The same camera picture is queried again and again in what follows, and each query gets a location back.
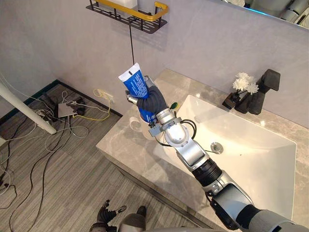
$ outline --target gray carpet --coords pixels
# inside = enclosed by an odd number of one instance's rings
[[[69,93],[68,100],[75,99],[78,94],[64,88],[61,85],[54,87],[48,92],[54,100],[60,102],[61,92]],[[85,100],[86,104],[95,105]],[[33,109],[43,109],[43,104],[35,101],[30,104]],[[105,115],[97,109],[88,108],[86,116],[102,118]],[[0,136],[5,139],[11,138],[17,126],[25,116],[16,114],[0,126]],[[179,215],[161,203],[153,195],[137,186],[124,177],[117,168],[110,163],[95,147],[97,142],[117,122],[119,116],[111,113],[105,121],[90,121],[83,118],[72,119],[73,126],[85,126],[89,128],[89,135],[84,138],[71,136],[68,143],[56,152],[48,165],[45,174],[44,201],[40,215],[32,228],[32,232],[87,232],[90,226],[96,222],[100,206],[106,199],[111,200],[110,210],[117,209],[122,205],[128,208],[111,221],[110,225],[118,226],[120,221],[129,213],[136,212],[140,205],[147,206],[147,229],[162,227],[196,227],[195,224]],[[57,130],[64,127],[64,122],[56,122],[53,125]],[[34,123],[27,119],[20,128],[17,137],[29,133]],[[63,135],[62,143],[69,135],[69,130]],[[75,129],[74,133],[82,135],[84,130]],[[16,151],[27,139],[35,138]],[[50,148],[60,137],[61,133],[53,135],[48,140]],[[41,128],[36,128],[29,136],[11,142],[11,152],[14,151],[9,163],[9,173],[13,184],[16,185],[18,197],[9,209],[0,210],[0,232],[9,232],[9,217],[21,203],[30,190],[30,171],[33,164],[48,152],[44,148],[44,142],[48,134]],[[0,150],[0,160],[7,157],[7,145]],[[33,190],[30,197],[17,209],[13,216],[12,224],[16,232],[26,232],[32,225],[39,209],[42,195],[42,173],[49,155],[43,158],[33,172]],[[6,207],[14,198],[14,188],[10,188],[0,196],[0,207]]]

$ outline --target black cable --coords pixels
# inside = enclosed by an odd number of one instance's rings
[[[187,124],[189,124],[189,125],[193,128],[193,135],[192,135],[191,138],[194,139],[195,136],[196,136],[196,134],[197,134],[197,125],[195,124],[195,122],[192,121],[192,120],[190,120],[190,119],[184,119],[184,120],[182,120],[180,123],[187,123]],[[169,144],[164,144],[164,143],[158,141],[156,137],[155,137],[155,139],[156,139],[156,141],[157,141],[161,146],[171,146],[171,145],[169,145]],[[218,153],[215,152],[215,151],[208,151],[208,150],[204,150],[204,151],[206,151],[206,152],[212,152],[212,153],[218,154]]]
[[[26,122],[26,120],[27,120],[27,117],[24,119],[24,121],[23,121],[21,124],[19,124],[19,126],[16,128],[16,130],[15,130],[13,136],[12,136],[10,139],[13,139],[13,138],[16,136],[16,134],[17,134],[19,128]],[[10,141],[8,142],[8,158],[7,158],[7,160],[6,160],[5,171],[8,171],[8,167],[9,167],[9,160],[10,160],[10,153],[11,153],[11,149],[10,149],[10,143],[11,143],[11,141],[12,141],[12,140],[10,140]],[[3,172],[3,174],[0,176],[0,183],[3,183],[3,178],[4,178],[5,174],[6,174],[6,172]]]
[[[156,141],[157,141],[161,146],[171,146],[171,145],[169,145],[169,144],[164,144],[164,143],[160,142],[156,137],[155,137],[155,139],[156,139]]]
[[[64,123],[64,129],[65,129],[65,127],[66,127],[66,123],[67,123],[67,119],[65,120],[65,123]],[[62,136],[63,136],[63,134],[64,134],[64,131],[65,131],[65,130],[62,131],[59,140],[57,141],[56,145],[54,146],[54,148],[53,148],[52,150],[54,150],[54,149],[59,145],[59,143],[60,143],[60,141],[61,141],[61,138],[62,138]],[[57,148],[55,151],[53,151],[52,155],[55,154],[60,148],[62,148],[63,145],[60,146],[59,148]],[[48,152],[47,154],[45,154],[44,156],[42,156],[41,158],[39,158],[39,159],[34,163],[34,165],[32,166],[32,169],[31,169],[31,172],[30,172],[30,183],[31,183],[30,191],[29,191],[29,193],[27,194],[27,196],[24,198],[24,200],[23,200],[23,201],[16,207],[16,209],[12,212],[12,214],[11,214],[11,216],[10,216],[10,219],[9,219],[9,226],[10,226],[10,231],[11,231],[11,232],[14,232],[13,229],[12,229],[12,224],[11,224],[11,220],[12,220],[12,217],[13,217],[14,213],[15,213],[16,210],[25,202],[25,200],[29,197],[29,195],[30,195],[31,192],[32,192],[32,189],[33,189],[33,182],[32,182],[32,173],[33,173],[33,170],[34,170],[35,166],[37,165],[37,163],[40,162],[42,159],[44,159],[46,156],[48,156],[48,154],[50,154],[50,153],[51,153],[51,152]],[[38,216],[39,216],[40,210],[41,210],[41,206],[42,206],[42,203],[43,203],[43,197],[44,197],[44,196],[43,196],[43,193],[44,193],[44,175],[45,175],[45,170],[46,170],[46,166],[47,166],[47,164],[48,164],[48,161],[46,162],[46,165],[45,165],[45,168],[44,168],[44,172],[43,172],[43,178],[42,178],[43,186],[42,186],[42,197],[41,197],[41,202],[40,202],[40,208],[39,208],[38,213],[37,213],[37,215],[36,215],[36,217],[35,217],[35,219],[34,219],[34,223],[33,223],[33,224],[31,225],[31,227],[27,230],[27,232],[29,232],[29,231],[32,229],[32,227],[34,226],[34,224],[35,224],[35,222],[36,222],[36,220],[37,220],[37,218],[38,218]]]
[[[70,127],[70,128],[72,127],[71,119],[72,119],[72,116],[69,116],[69,127]]]
[[[132,42],[132,32],[131,32],[131,21],[129,22],[129,30],[130,30],[130,40],[131,40],[132,59],[133,59],[133,65],[134,65],[135,62],[134,62],[134,53],[133,53],[133,42]]]
[[[209,196],[207,195],[207,193],[205,195],[206,195],[206,198],[209,201],[209,203],[211,203],[211,200],[209,199]]]
[[[14,200],[16,199],[16,197],[18,196],[18,195],[17,195],[17,192],[16,192],[16,186],[15,186],[15,185],[9,185],[9,184],[7,184],[7,185],[8,185],[8,188],[10,188],[11,186],[14,187],[15,197],[14,197],[14,199],[11,201],[11,203],[10,203],[7,207],[0,208],[0,209],[8,209],[8,208],[10,208],[10,206],[13,204],[13,201],[14,201]]]

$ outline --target robotic arm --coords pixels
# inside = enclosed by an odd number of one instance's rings
[[[228,229],[241,229],[244,232],[309,232],[305,227],[274,212],[255,208],[246,192],[190,137],[188,128],[168,108],[153,81],[148,76],[144,79],[149,97],[137,99],[126,93],[127,100],[156,114],[157,120],[150,124],[149,133],[154,137],[165,132],[167,143],[175,148],[178,158],[200,182],[211,207]]]

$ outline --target black baseboard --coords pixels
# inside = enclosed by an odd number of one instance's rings
[[[39,98],[43,93],[45,93],[45,92],[51,90],[51,89],[52,89],[53,87],[55,87],[56,85],[62,85],[62,86],[64,86],[65,88],[68,88],[69,90],[71,90],[71,91],[73,91],[73,92],[75,92],[75,93],[78,93],[78,94],[81,95],[82,97],[87,98],[88,100],[90,100],[90,101],[92,101],[92,102],[98,104],[99,106],[101,106],[101,107],[103,107],[103,108],[105,108],[105,109],[108,109],[108,106],[106,106],[106,105],[104,105],[104,104],[98,102],[97,100],[95,100],[95,99],[93,99],[93,98],[91,98],[91,97],[89,97],[89,96],[87,96],[87,95],[81,93],[80,91],[74,89],[73,87],[71,87],[71,86],[69,86],[69,85],[67,85],[67,84],[65,84],[65,83],[63,83],[63,82],[61,82],[61,81],[59,81],[59,80],[55,80],[55,81],[53,81],[52,83],[48,84],[47,86],[45,86],[44,88],[42,88],[41,90],[39,90],[38,92],[36,92],[35,94],[33,94],[31,97],[33,97],[33,98]],[[24,101],[24,104],[29,105],[30,103],[32,103],[33,101],[35,101],[35,99],[33,99],[33,98],[28,98],[28,99],[26,99],[26,100]],[[14,108],[14,109],[11,110],[10,112],[8,112],[5,116],[3,116],[2,118],[0,118],[0,125],[3,124],[4,122],[6,122],[7,120],[9,120],[11,117],[13,117],[13,116],[14,116],[15,114],[17,114],[18,112],[19,112],[19,110],[16,109],[16,108]],[[113,109],[111,109],[111,112],[114,113],[114,114],[116,114],[116,115],[118,115],[118,116],[120,116],[120,117],[122,117],[122,114],[121,114],[121,113],[119,113],[119,112],[117,112],[117,111],[115,111],[115,110],[113,110]]]

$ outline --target mirror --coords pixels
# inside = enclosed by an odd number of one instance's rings
[[[309,0],[222,0],[309,29]]]

